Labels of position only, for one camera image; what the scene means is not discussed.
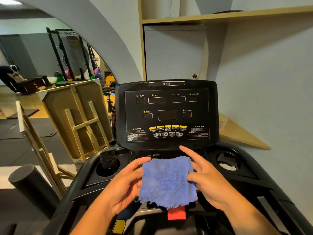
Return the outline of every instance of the treadmill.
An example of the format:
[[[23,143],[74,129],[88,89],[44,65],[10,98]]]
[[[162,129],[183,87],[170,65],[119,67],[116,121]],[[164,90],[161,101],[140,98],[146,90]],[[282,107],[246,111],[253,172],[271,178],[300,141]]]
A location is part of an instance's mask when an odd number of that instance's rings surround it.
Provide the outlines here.
[[[213,81],[143,81],[116,86],[117,144],[81,167],[44,235],[69,234],[111,179],[138,157],[174,158],[186,146],[211,162],[281,234],[313,234],[294,203],[241,148],[219,142],[217,85]],[[186,220],[168,221],[165,208],[133,201],[117,215],[121,234],[234,234],[225,214],[200,191],[185,207]]]

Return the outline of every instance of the person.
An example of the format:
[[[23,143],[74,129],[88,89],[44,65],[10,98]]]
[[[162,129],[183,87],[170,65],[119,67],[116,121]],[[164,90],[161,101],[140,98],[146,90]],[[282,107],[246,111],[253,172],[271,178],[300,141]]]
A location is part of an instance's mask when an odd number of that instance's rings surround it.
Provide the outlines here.
[[[196,183],[206,200],[222,210],[236,235],[280,235],[272,224],[207,160],[194,151],[180,146],[193,159],[196,172],[188,174],[188,181]],[[132,161],[122,169],[95,199],[70,235],[104,235],[110,221],[139,195],[142,167],[151,157]]]
[[[17,81],[27,81],[19,74],[19,68],[15,65],[0,66],[0,80],[6,84],[13,92],[19,93]]]

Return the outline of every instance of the squat rack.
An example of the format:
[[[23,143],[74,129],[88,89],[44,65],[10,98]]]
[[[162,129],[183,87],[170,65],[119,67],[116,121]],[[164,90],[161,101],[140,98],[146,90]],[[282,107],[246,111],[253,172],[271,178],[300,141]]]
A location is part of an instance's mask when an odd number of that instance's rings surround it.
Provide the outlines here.
[[[50,30],[50,28],[48,28],[48,27],[46,27],[46,30],[47,30],[47,33],[48,33],[50,42],[51,42],[52,47],[53,47],[53,50],[54,50],[54,54],[55,54],[55,56],[56,56],[56,58],[57,58],[57,61],[58,61],[58,66],[59,66],[60,69],[61,69],[61,72],[62,72],[62,75],[63,75],[64,80],[65,80],[65,81],[68,81],[62,62],[64,62],[64,64],[67,65],[68,70],[69,70],[69,73],[70,73],[71,77],[74,79],[74,74],[73,74],[71,65],[70,65],[70,63],[69,63],[68,56],[67,56],[66,51],[65,51],[62,38],[60,37],[60,34],[59,34],[59,32],[63,32],[63,31],[73,31],[73,30],[72,30],[72,29],[55,29],[55,30]],[[54,34],[57,34],[58,40],[59,40],[59,45],[56,45],[56,44],[55,44],[55,42],[54,42],[54,40],[53,40],[53,36],[52,36],[53,33],[54,33]],[[79,38],[80,46],[81,46],[81,49],[82,49],[82,51],[83,51],[84,60],[85,60],[85,65],[86,65],[86,67],[87,67],[89,77],[92,77],[93,74],[92,74],[92,71],[90,70],[89,63],[88,63],[88,58],[87,58],[87,55],[86,55],[86,53],[85,53],[85,51],[84,51],[84,42],[83,42],[83,39],[82,39],[81,36],[79,36],[79,35],[77,35],[77,36],[78,36],[78,38]],[[63,52],[63,56],[64,56],[64,57],[63,57],[63,60],[60,59],[60,55],[59,55],[59,52],[58,52],[57,47],[59,47],[59,48],[62,50],[62,52]],[[90,56],[90,59],[91,59],[92,67],[93,67],[93,69],[95,69],[95,68],[96,68],[96,64],[95,64],[95,62],[94,62],[94,55],[93,55],[91,46],[90,46],[88,43],[87,43],[87,47],[88,47],[88,52],[89,52],[89,56]]]

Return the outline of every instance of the caution label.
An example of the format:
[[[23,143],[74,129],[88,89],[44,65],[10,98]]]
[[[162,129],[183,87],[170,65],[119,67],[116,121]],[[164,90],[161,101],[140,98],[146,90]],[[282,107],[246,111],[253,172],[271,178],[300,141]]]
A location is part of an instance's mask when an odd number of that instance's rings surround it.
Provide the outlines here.
[[[128,142],[143,142],[148,141],[147,133],[141,128],[134,128],[133,130],[127,131]]]
[[[196,126],[189,130],[188,139],[209,138],[209,130],[205,126]]]

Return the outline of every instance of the yellow button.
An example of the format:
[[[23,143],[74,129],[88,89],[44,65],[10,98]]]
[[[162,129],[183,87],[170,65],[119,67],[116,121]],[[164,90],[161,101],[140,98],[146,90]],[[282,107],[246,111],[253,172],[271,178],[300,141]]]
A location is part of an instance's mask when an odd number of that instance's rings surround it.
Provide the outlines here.
[[[122,234],[125,228],[124,220],[117,220],[113,229],[113,233]]]

